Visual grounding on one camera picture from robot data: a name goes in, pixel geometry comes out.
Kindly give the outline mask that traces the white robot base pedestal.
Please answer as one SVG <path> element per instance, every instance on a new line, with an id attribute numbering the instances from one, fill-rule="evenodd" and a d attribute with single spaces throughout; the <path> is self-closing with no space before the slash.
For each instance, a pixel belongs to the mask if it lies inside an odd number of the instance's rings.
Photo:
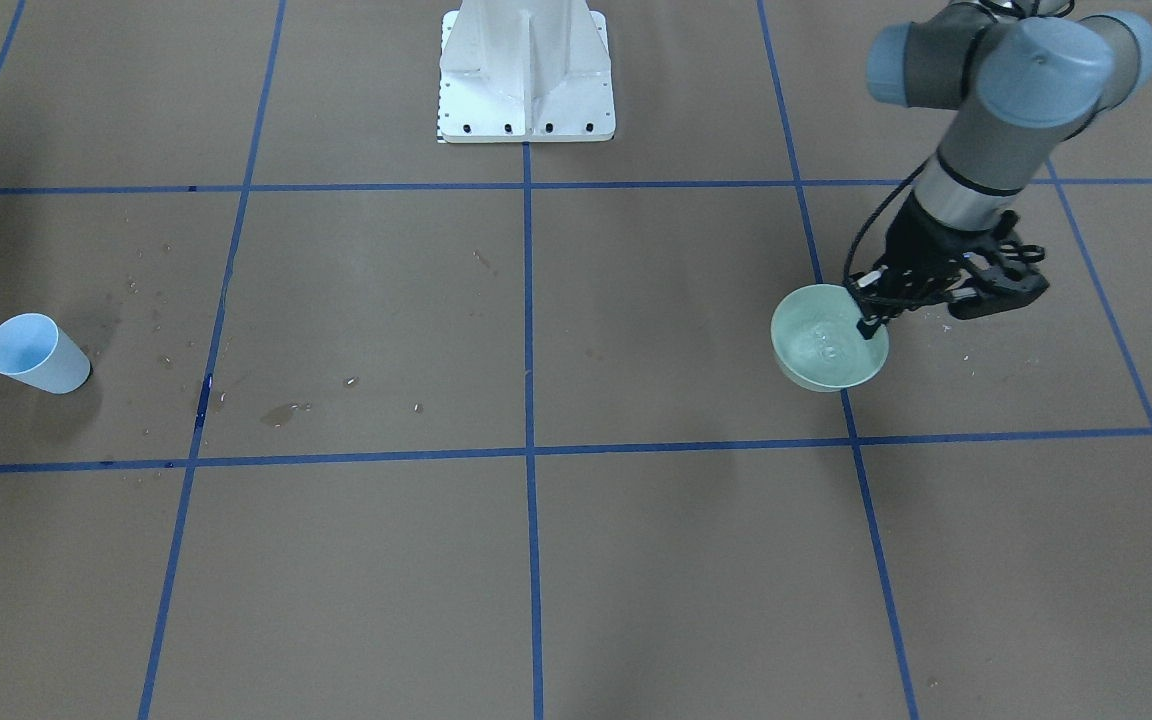
<path id="1" fill-rule="evenodd" d="M 435 141 L 616 136 L 608 23 L 585 1 L 463 1 L 440 31 Z"/>

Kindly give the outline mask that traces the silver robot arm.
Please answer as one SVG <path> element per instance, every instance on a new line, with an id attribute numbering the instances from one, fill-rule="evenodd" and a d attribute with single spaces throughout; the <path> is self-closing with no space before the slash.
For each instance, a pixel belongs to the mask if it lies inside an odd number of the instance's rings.
<path id="1" fill-rule="evenodd" d="M 1029 306 L 1048 290 L 1043 247 L 1011 205 L 1060 143 L 1152 76 L 1152 24 L 1132 12 L 1068 17 L 1068 3 L 954 1 L 882 28 L 867 54 L 879 103 L 952 109 L 934 151 L 890 194 L 900 209 L 867 272 L 844 270 L 864 340 L 943 305 L 960 320 Z"/>

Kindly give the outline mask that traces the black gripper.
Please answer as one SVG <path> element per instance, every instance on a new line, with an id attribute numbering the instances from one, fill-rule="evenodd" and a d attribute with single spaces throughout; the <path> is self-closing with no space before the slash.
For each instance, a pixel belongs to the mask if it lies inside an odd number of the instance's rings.
<path id="1" fill-rule="evenodd" d="M 914 196 L 905 196 L 895 219 L 884 234 L 884 251 L 867 272 L 854 272 L 852 263 L 870 227 L 893 200 L 888 196 L 861 223 L 844 260 L 844 288 L 858 302 L 859 318 L 855 329 L 864 341 L 872 341 L 879 331 L 902 313 L 920 306 L 947 306 L 948 291 L 967 279 L 956 259 L 963 252 L 1000 245 L 1005 240 L 1018 241 L 1014 232 L 1020 217 L 1002 211 L 983 232 L 958 232 L 929 214 Z"/>

